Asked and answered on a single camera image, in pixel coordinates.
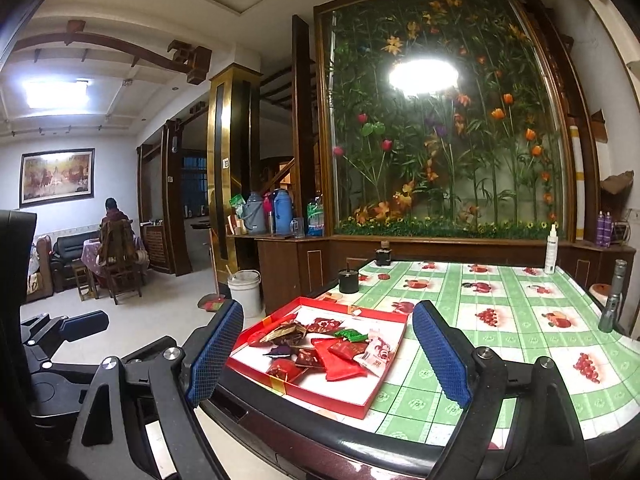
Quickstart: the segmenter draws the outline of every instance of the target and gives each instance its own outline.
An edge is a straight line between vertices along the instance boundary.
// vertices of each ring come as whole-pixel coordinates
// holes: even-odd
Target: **gold pillar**
[[[207,185],[218,280],[226,282],[246,260],[242,244],[228,236],[231,197],[245,198],[260,185],[260,76],[232,63],[211,79],[207,129]]]

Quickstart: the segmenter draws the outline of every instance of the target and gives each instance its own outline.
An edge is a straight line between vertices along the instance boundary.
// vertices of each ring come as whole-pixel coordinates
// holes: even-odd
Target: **white spray bottle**
[[[551,224],[551,232],[546,237],[545,274],[556,272],[556,258],[558,257],[558,233],[556,224]]]

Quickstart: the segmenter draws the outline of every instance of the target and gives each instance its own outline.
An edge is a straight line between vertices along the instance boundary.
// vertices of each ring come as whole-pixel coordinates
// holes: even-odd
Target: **sofa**
[[[34,290],[27,293],[25,303],[53,296],[53,280],[50,266],[51,238],[48,236],[40,238],[36,242],[36,252],[40,267],[28,277],[28,280],[33,281]]]
[[[61,236],[53,245],[51,257],[51,272],[53,275],[53,289],[62,292],[66,288],[76,286],[76,277],[71,262],[82,256],[84,241],[99,238],[100,231],[90,231],[71,236]]]

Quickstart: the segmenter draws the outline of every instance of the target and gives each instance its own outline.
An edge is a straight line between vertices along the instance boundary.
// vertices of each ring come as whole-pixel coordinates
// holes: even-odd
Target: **metal bolt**
[[[551,357],[544,357],[544,358],[540,359],[540,365],[543,368],[553,368],[554,367],[554,360]]]
[[[107,357],[102,361],[102,368],[105,370],[111,370],[116,364],[118,364],[118,360],[115,357]]]
[[[478,357],[481,359],[491,359],[494,356],[494,353],[487,346],[481,346],[476,349],[476,353]]]
[[[174,359],[180,357],[180,349],[175,346],[167,348],[164,352],[162,352],[162,357],[164,357],[168,361],[173,361]]]

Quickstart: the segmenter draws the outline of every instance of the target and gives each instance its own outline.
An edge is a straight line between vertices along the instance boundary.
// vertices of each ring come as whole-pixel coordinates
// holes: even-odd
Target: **green tablecloth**
[[[321,298],[389,311],[405,302],[431,300],[475,346],[489,346],[511,361],[533,363],[541,355],[551,357],[574,402],[585,439],[616,430],[640,412],[640,342],[600,332],[599,309],[559,268],[547,276],[541,269],[522,267],[398,261],[391,267],[371,263],[360,273],[368,278],[360,282],[358,293],[343,295],[336,286]],[[496,326],[476,316],[486,309],[495,310]],[[593,361],[596,381],[574,368],[581,353]],[[462,412],[442,393],[415,338],[411,318],[364,420],[286,398],[366,431],[440,446],[448,441]],[[506,443],[514,406],[515,399],[503,401],[492,438],[496,447]]]

